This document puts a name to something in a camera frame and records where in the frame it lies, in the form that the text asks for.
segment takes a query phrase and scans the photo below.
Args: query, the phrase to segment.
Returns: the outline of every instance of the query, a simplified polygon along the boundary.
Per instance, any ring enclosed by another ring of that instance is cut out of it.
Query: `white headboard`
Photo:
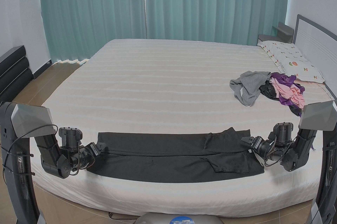
[[[297,15],[293,43],[318,68],[325,85],[337,96],[337,36],[319,24]]]

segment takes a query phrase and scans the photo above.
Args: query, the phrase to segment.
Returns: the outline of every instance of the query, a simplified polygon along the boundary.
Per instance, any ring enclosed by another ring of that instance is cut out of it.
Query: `wooden floor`
[[[57,63],[50,66],[36,80],[31,81],[14,101],[31,105],[42,105],[55,89],[67,79],[79,64]],[[121,224],[133,223],[137,217],[113,214],[88,208],[58,197],[34,184],[39,208],[44,213],[47,224]],[[311,201],[293,205],[275,212],[248,218],[221,218],[225,224],[305,224],[311,208]],[[14,224],[15,213],[3,180],[0,180],[0,219],[3,224]]]

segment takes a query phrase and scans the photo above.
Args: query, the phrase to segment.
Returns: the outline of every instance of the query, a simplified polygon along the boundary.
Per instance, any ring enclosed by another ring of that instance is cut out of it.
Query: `mattress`
[[[287,106],[260,95],[251,107],[229,87],[247,70],[278,71],[257,46],[149,39],[108,42],[66,79],[43,104],[59,127],[82,130],[82,144],[98,132],[217,133],[233,127],[267,138],[278,122],[299,117]],[[321,84],[300,82],[306,103],[331,98]],[[252,216],[313,199],[322,163],[317,133],[304,167],[281,165],[260,175],[203,183],[151,183],[98,176],[86,170],[59,179],[32,158],[34,180],[46,190],[82,205],[115,213],[147,212]],[[31,150],[39,155],[31,139]]]

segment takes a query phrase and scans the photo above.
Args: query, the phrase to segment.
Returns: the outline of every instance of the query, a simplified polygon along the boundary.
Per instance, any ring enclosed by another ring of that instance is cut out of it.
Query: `pillow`
[[[321,72],[307,60],[294,44],[262,41],[257,44],[265,50],[278,69],[286,75],[296,75],[302,81],[323,83]]]

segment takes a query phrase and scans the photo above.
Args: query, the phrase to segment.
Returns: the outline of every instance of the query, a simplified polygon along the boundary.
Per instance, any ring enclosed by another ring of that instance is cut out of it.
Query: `blue sticker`
[[[191,218],[181,216],[172,219],[170,224],[195,224],[195,223]]]

